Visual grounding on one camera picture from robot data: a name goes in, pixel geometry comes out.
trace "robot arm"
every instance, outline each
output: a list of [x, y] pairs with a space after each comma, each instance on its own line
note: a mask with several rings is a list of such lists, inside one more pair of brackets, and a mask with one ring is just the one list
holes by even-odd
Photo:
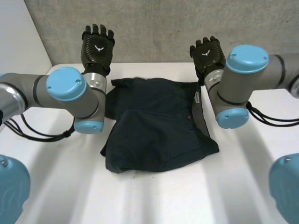
[[204, 82], [222, 128], [238, 128], [249, 119], [246, 104], [254, 90], [287, 89], [299, 98], [299, 54], [271, 55], [257, 46], [235, 47], [224, 69], [215, 69]]
[[0, 77], [2, 123], [31, 107], [66, 109], [74, 116], [74, 128], [84, 134], [103, 130], [106, 76], [82, 75], [64, 67], [49, 76], [8, 73]]

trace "black cable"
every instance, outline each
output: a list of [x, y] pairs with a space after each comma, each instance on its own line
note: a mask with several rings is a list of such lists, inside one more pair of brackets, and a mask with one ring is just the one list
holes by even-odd
[[16, 127], [17, 127], [18, 130], [19, 130], [19, 132], [21, 132], [21, 133], [23, 132], [22, 129], [21, 129], [21, 127], [19, 126], [19, 124], [18, 124], [14, 119], [11, 118], [11, 119], [9, 119], [9, 120], [12, 121], [12, 122], [16, 125]]
[[29, 130], [33, 131], [33, 132], [36, 133], [36, 134], [39, 134], [39, 135], [44, 136], [44, 137], [57, 137], [57, 136], [59, 136], [59, 135], [51, 135], [51, 134], [43, 134], [43, 133], [40, 133], [40, 132], [38, 132], [37, 130], [33, 129], [33, 128], [28, 124], [28, 122], [27, 122], [26, 119], [25, 119], [24, 114], [21, 114], [21, 118], [22, 118], [22, 121], [24, 122], [25, 126], [26, 126]]
[[21, 127], [19, 126], [19, 124], [14, 120], [14, 119], [10, 119], [9, 121], [6, 121], [4, 123], [5, 126], [7, 126], [11, 131], [13, 131], [15, 134], [23, 137], [23, 138], [26, 138], [28, 140], [33, 140], [33, 141], [40, 141], [40, 142], [55, 142], [55, 141], [59, 141], [59, 140], [62, 140], [64, 138], [68, 138], [74, 131], [75, 131], [75, 128], [74, 128], [74, 121], [75, 121], [75, 118], [73, 120], [73, 123], [72, 123], [72, 126], [67, 130], [65, 131], [64, 133], [62, 134], [59, 134], [59, 135], [47, 135], [47, 134], [43, 134], [43, 133], [40, 133], [38, 131], [36, 131], [35, 129], [33, 129], [29, 124], [28, 122], [26, 121], [25, 119], [25, 116], [22, 114], [21, 115], [21, 118], [24, 122], [24, 124], [26, 125], [26, 127], [28, 129], [30, 129], [31, 131], [33, 131], [34, 133], [36, 134], [39, 134], [41, 136], [44, 136], [44, 137], [49, 137], [49, 138], [37, 138], [37, 137], [33, 137], [33, 136], [30, 136], [30, 135], [27, 135], [25, 134]]
[[16, 130], [16, 128], [9, 121], [4, 122], [4, 125], [8, 127], [11, 131], [13, 131], [15, 134], [22, 136], [22, 134], [18, 130]]
[[[270, 126], [273, 126], [273, 127], [292, 127], [292, 126], [299, 125], [299, 119], [277, 119], [277, 118], [269, 117], [269, 116], [263, 114], [262, 112], [260, 112], [258, 109], [254, 108], [250, 102], [248, 102], [246, 104], [246, 108], [248, 109], [250, 114], [255, 119], [257, 119], [258, 121], [260, 121], [260, 122], [262, 122], [263, 124], [266, 124], [266, 125], [270, 125]], [[285, 124], [285, 125], [277, 125], [277, 124], [273, 124], [273, 123], [267, 121], [266, 119], [273, 120], [273, 121], [279, 121], [279, 122], [295, 122], [295, 123]]]

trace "folded shirt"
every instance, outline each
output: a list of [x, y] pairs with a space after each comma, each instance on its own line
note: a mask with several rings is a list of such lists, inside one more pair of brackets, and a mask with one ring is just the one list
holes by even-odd
[[219, 152], [206, 128], [198, 83], [125, 78], [112, 84], [105, 116], [117, 122], [101, 151], [108, 170], [163, 172]]

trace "clothing label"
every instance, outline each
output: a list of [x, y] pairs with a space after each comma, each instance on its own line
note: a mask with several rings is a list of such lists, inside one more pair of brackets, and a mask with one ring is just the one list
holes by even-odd
[[196, 102], [197, 104], [200, 103], [200, 100], [199, 100], [199, 92], [195, 92], [195, 97], [194, 97], [194, 99], [195, 99], [195, 102]]

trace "light blue joint cap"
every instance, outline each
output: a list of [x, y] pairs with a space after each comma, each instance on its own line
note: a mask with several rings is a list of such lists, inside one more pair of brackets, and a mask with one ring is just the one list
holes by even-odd
[[62, 67], [52, 72], [46, 85], [50, 96], [59, 101], [76, 100], [85, 93], [87, 88], [84, 76], [72, 67]]
[[269, 187], [276, 207], [289, 224], [299, 223], [299, 154], [285, 155], [271, 167]]
[[230, 52], [226, 66], [235, 73], [252, 74], [262, 71], [269, 64], [269, 55], [261, 47], [239, 45]]
[[100, 134], [104, 123], [99, 121], [80, 121], [74, 124], [75, 130], [82, 134]]
[[238, 128], [243, 126], [249, 119], [248, 111], [244, 108], [234, 108], [220, 112], [216, 116], [218, 125], [222, 128]]
[[30, 194], [30, 175], [23, 163], [0, 155], [0, 223], [13, 224], [23, 212]]

